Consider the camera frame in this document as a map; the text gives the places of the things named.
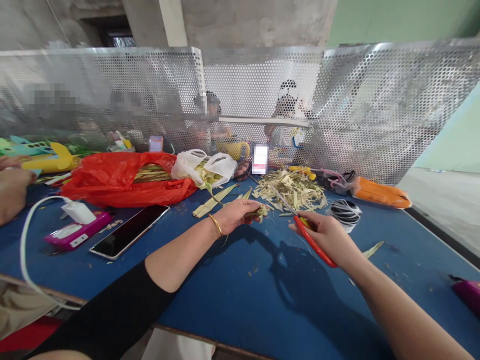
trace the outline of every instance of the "smartphone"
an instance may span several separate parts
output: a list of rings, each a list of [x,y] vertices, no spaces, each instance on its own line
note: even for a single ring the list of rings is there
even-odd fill
[[[164,137],[163,136],[150,136],[148,143],[149,153],[159,153],[164,150]]]
[[[264,175],[269,170],[269,144],[256,143],[253,146],[252,174]]]
[[[170,210],[169,206],[153,205],[144,208],[114,232],[97,242],[89,250],[110,260],[116,260],[134,242],[145,234],[163,215]]]

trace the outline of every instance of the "perforated metal panel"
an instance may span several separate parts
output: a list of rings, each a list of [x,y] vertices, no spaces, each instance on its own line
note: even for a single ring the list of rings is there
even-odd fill
[[[119,130],[140,151],[150,135],[190,149],[203,89],[198,49],[10,51],[0,53],[0,67],[3,136],[40,135],[104,151],[106,133]]]
[[[478,39],[314,47],[68,49],[0,53],[0,136],[140,151],[270,142],[272,165],[354,169],[396,184],[480,78]],[[307,128],[218,122],[293,118]]]
[[[466,39],[325,52],[216,49],[202,57],[223,115],[309,121],[307,130],[230,125],[240,140],[270,141],[274,164],[353,169],[394,185],[477,84],[479,50],[480,41]],[[298,132],[301,148],[292,141]]]

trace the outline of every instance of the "gold bracelet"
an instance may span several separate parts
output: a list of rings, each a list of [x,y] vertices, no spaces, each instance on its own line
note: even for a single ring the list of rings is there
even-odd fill
[[[213,220],[213,222],[215,223],[216,227],[218,228],[218,231],[220,232],[220,237],[222,237],[222,236],[223,236],[223,234],[222,234],[222,228],[220,227],[219,223],[217,222],[217,220],[215,220],[215,218],[214,218],[212,215],[208,214],[208,216],[210,217],[210,219]]]

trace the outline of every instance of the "table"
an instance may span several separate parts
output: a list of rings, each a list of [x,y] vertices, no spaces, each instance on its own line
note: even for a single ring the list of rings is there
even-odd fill
[[[256,185],[251,179],[240,184],[232,194],[244,194]],[[27,203],[36,202],[47,191],[42,185],[31,186]],[[327,197],[340,198],[330,192]],[[64,298],[88,301],[199,221],[192,211],[208,198],[206,191],[197,191],[172,206],[112,263],[88,252],[107,232],[97,234],[75,251],[49,255],[52,248],[42,238],[68,220],[60,220],[62,201],[47,202],[35,213],[29,230],[30,276]],[[480,281],[480,272],[404,211],[354,201],[362,210],[361,220],[351,233],[358,247],[365,251],[386,241],[370,260],[480,359],[480,320],[455,295],[448,278],[453,274]],[[116,217],[126,220],[138,211],[118,209]],[[22,279],[19,238],[26,213],[24,209],[18,219],[0,229],[0,274],[14,282]],[[239,227],[225,246],[217,241],[158,323],[212,343],[276,359],[391,356],[358,288],[344,272],[324,264],[302,238],[290,231],[288,220],[293,219],[279,217],[276,210],[262,224]]]

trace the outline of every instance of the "plastic bag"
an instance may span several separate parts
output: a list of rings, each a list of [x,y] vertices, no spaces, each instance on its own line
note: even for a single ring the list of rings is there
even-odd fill
[[[412,206],[408,194],[395,186],[381,185],[358,176],[350,187],[354,198],[372,203],[388,205],[397,209],[406,209]]]
[[[175,155],[166,152],[104,152],[85,157],[72,171],[72,180],[61,188],[61,194],[72,200],[85,199],[91,204],[115,208],[137,208],[171,205],[193,194],[193,180],[133,183],[138,170],[157,164],[171,172]]]
[[[200,174],[195,170],[207,154],[200,149],[192,149],[179,153],[176,157],[175,165],[171,169],[172,179],[193,179],[197,185],[204,183]]]
[[[200,149],[179,153],[176,163],[171,170],[171,177],[173,179],[191,178],[200,189],[205,188],[205,182],[197,170],[195,170],[195,167],[208,158],[209,156]],[[237,168],[237,162],[230,155],[219,152],[210,157],[203,168],[221,176],[220,179],[211,185],[212,188],[216,188],[229,182]]]

